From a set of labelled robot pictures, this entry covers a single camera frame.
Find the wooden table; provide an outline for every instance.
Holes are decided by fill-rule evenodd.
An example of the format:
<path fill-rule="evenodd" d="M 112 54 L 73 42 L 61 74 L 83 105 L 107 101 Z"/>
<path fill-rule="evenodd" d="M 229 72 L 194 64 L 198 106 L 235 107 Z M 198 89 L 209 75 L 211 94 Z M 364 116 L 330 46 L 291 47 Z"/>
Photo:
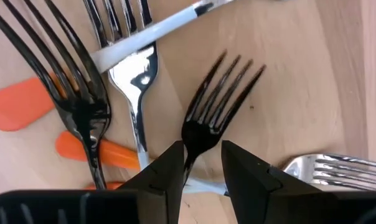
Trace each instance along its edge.
<path fill-rule="evenodd" d="M 12 2 L 42 31 L 21 1 Z M 34 2 L 50 15 L 42 1 Z M 82 1 L 54 2 L 89 50 L 96 50 Z M 192 1 L 149 3 L 154 20 L 160 21 Z M 0 13 L 33 46 L 1 1 Z M 54 18 L 47 17 L 61 34 Z M 158 46 L 159 76 L 144 99 L 147 142 L 153 156 L 180 139 L 192 95 L 214 60 L 227 49 L 228 63 L 241 54 L 243 61 L 254 59 L 252 73 L 263 63 L 268 69 L 223 139 L 278 166 L 310 152 L 376 160 L 376 0 L 236 0 L 167 35 Z M 33 76 L 0 32 L 0 88 Z M 106 138 L 134 148 L 126 100 L 106 84 L 113 107 Z M 89 184 L 87 165 L 61 158 L 54 149 L 55 138 L 63 130 L 57 112 L 51 111 L 26 129 L 0 131 L 0 193 L 79 189 Z M 107 180 L 134 175 L 115 167 L 105 170 Z M 223 180 L 219 146 L 198 159 L 194 175 Z M 215 194 L 183 196 L 180 219 L 181 223 L 236 223 L 230 200 Z"/>

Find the orange handle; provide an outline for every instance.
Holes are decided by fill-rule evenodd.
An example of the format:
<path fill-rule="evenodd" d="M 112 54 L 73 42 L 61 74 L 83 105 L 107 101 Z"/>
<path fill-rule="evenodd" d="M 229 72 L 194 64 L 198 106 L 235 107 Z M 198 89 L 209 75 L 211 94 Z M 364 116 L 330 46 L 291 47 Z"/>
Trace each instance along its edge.
<path fill-rule="evenodd" d="M 0 130 L 17 131 L 38 120 L 54 104 L 38 78 L 0 90 Z"/>
<path fill-rule="evenodd" d="M 62 157 L 87 161 L 82 143 L 68 131 L 59 135 L 55 148 Z M 100 142 L 100 159 L 104 164 L 139 170 L 136 152 L 105 139 Z"/>
<path fill-rule="evenodd" d="M 109 182 L 109 183 L 106 183 L 106 188 L 108 190 L 115 190 L 117 189 L 118 187 L 120 187 L 122 184 L 122 182 Z M 95 185 L 94 184 L 90 184 L 89 186 L 85 187 L 85 190 L 95 190 Z"/>

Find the white fork handle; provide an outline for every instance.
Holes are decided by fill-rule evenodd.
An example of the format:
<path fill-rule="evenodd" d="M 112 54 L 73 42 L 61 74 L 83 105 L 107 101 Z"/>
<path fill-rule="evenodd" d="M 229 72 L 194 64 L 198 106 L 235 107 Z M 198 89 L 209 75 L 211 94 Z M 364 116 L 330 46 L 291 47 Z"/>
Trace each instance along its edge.
<path fill-rule="evenodd" d="M 111 46 L 91 54 L 91 57 L 100 73 L 114 67 L 125 57 L 158 40 L 164 35 L 182 27 L 199 16 L 209 12 L 216 7 L 231 2 L 233 0 L 203 0 L 183 9 L 182 11 L 145 28 L 131 37 L 119 40 Z"/>

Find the black plastic object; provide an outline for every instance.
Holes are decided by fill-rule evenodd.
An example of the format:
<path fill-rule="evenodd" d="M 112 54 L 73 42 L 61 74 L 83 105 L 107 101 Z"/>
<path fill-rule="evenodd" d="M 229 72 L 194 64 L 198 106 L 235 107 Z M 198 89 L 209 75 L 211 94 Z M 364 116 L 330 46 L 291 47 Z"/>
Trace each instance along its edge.
<path fill-rule="evenodd" d="M 0 29 L 40 78 L 46 90 L 49 92 L 65 127 L 82 142 L 95 186 L 98 189 L 106 189 L 100 162 L 99 142 L 109 127 L 111 121 L 111 108 L 106 88 L 90 54 L 52 1 L 45 0 L 45 3 L 59 22 L 77 55 L 83 62 L 87 75 L 92 81 L 91 86 L 89 85 L 88 80 L 83 76 L 82 71 L 78 68 L 67 48 L 43 18 L 39 10 L 30 0 L 24 0 L 26 6 L 30 9 L 43 30 L 45 30 L 67 64 L 68 70 L 78 86 L 78 90 L 76 90 L 66 76 L 59 61 L 53 55 L 46 43 L 39 37 L 35 29 L 24 19 L 21 13 L 18 12 L 9 0 L 3 0 L 3 2 L 36 44 L 46 61 L 48 61 L 51 69 L 55 73 L 56 78 L 54 79 L 60 83 L 61 90 L 57 88 L 53 77 L 49 75 L 40 60 L 1 16 Z"/>
<path fill-rule="evenodd" d="M 230 141 L 222 163 L 239 223 L 376 223 L 376 192 L 322 192 Z"/>
<path fill-rule="evenodd" d="M 196 94 L 191 100 L 184 123 L 181 130 L 181 138 L 184 142 L 188 156 L 185 163 L 184 178 L 188 179 L 189 173 L 195 160 L 199 155 L 213 148 L 219 141 L 224 131 L 227 129 L 232 118 L 235 116 L 239 107 L 245 101 L 251 89 L 254 87 L 258 79 L 263 74 L 266 66 L 263 65 L 251 78 L 248 84 L 244 87 L 243 91 L 238 95 L 237 99 L 233 102 L 232 106 L 225 113 L 222 118 L 221 115 L 227 105 L 232 93 L 235 91 L 243 76 L 249 70 L 253 64 L 253 60 L 249 60 L 238 75 L 235 77 L 232 84 L 228 87 L 226 93 L 222 96 L 220 102 L 214 107 L 216 98 L 219 96 L 221 89 L 224 87 L 225 82 L 231 75 L 233 69 L 237 66 L 241 56 L 238 55 L 231 63 L 227 71 L 223 74 L 216 87 L 212 90 L 210 96 L 207 98 L 204 106 L 200 108 L 200 102 L 202 101 L 206 90 L 208 89 L 210 82 L 212 81 L 217 70 L 220 68 L 227 52 L 225 51 L 215 62 L 210 72 L 205 77 L 204 81 L 198 87 Z"/>
<path fill-rule="evenodd" d="M 118 190 L 36 190 L 0 195 L 0 223 L 178 223 L 184 145 L 165 153 Z"/>

